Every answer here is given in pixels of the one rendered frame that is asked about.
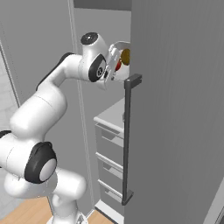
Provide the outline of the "white vegetable container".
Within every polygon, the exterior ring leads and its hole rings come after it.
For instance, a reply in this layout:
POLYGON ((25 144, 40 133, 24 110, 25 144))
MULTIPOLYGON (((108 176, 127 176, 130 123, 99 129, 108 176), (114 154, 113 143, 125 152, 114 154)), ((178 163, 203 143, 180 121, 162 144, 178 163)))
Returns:
MULTIPOLYGON (((130 49, 130 42, 118 41, 114 43, 114 45, 120 51, 120 54, 122 54, 122 51, 124 49, 130 49)), ((113 81, 124 81, 129 77, 129 75, 130 65, 125 66, 122 63, 121 68, 118 71, 115 71, 114 75, 112 76, 112 79, 113 81)))

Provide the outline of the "yellow-brown avocado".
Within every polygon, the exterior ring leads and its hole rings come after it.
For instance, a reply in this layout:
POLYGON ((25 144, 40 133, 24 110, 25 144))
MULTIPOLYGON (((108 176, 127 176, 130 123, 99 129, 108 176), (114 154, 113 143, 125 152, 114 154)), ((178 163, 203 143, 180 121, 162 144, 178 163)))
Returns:
POLYGON ((124 49, 121 54, 122 63, 125 66, 130 64, 130 49, 124 49))

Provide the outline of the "grey fridge drawer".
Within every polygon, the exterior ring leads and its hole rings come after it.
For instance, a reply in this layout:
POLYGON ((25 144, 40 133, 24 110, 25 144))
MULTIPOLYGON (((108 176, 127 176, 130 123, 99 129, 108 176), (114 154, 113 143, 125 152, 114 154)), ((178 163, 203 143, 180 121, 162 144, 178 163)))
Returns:
POLYGON ((119 132, 101 123, 95 125, 97 151, 118 164, 123 161, 123 139, 119 132))
POLYGON ((100 179, 98 179, 98 184, 101 190, 101 199, 110 207, 121 208, 123 195, 100 179))
POLYGON ((123 188, 123 167, 98 152, 95 155, 98 161, 100 180, 117 191, 121 191, 123 188))

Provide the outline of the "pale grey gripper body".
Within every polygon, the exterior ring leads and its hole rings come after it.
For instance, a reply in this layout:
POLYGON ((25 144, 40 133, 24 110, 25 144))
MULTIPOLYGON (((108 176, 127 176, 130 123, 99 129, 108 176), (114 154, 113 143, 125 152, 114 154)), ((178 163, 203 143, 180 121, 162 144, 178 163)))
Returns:
POLYGON ((116 48, 115 45, 112 45, 108 51, 108 60, 105 73, 103 75, 103 88, 107 89, 109 82, 111 81, 111 77, 114 75, 116 71, 116 65, 118 60, 120 59, 120 51, 116 48))

